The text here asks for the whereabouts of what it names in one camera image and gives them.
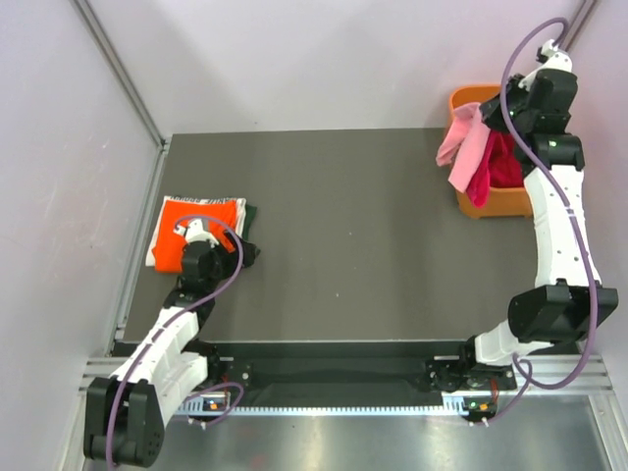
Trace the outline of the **magenta t shirt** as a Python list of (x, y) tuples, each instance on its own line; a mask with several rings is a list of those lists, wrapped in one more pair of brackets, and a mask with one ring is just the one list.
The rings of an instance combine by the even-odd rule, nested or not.
[(466, 188), (467, 197), (473, 206), (481, 208), (487, 204), (492, 188), (522, 186), (523, 177), (514, 156), (513, 137), (490, 131), (480, 165)]

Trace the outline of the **light pink t shirt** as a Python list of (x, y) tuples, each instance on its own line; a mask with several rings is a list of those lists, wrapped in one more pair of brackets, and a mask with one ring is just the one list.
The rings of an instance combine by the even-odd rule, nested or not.
[(470, 102), (453, 110), (436, 164), (450, 166), (449, 183), (464, 193), (483, 160), (491, 130), (483, 123), (481, 104)]

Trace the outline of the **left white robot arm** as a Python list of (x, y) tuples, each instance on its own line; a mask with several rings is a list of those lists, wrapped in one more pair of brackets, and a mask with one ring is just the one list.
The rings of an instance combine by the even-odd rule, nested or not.
[(82, 451), (85, 457), (147, 468), (161, 450), (166, 426), (195, 388), (222, 380), (215, 349), (199, 341), (216, 296), (240, 270), (252, 266), (259, 248), (239, 237), (234, 245), (209, 240), (183, 247), (181, 271), (157, 320), (125, 363), (97, 377), (86, 392)]

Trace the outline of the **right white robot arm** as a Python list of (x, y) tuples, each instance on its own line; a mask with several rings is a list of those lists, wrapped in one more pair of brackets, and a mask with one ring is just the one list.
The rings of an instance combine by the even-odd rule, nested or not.
[(570, 72), (542, 69), (533, 78), (515, 76), (497, 97), (480, 107), (493, 131), (520, 138), (514, 144), (531, 203), (537, 243), (533, 288), (514, 296), (507, 318), (467, 341), (460, 350), (458, 377), (477, 389), (512, 371), (512, 358), (584, 339), (618, 306), (589, 253), (582, 205), (584, 151), (566, 130), (578, 89)]

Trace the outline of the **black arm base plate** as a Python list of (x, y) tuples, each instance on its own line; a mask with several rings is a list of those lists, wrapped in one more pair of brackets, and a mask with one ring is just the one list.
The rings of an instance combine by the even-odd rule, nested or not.
[(442, 393), (514, 392), (514, 374), (463, 375), (459, 340), (209, 341), (186, 350), (209, 357), (208, 385), (239, 382), (241, 406), (439, 405)]

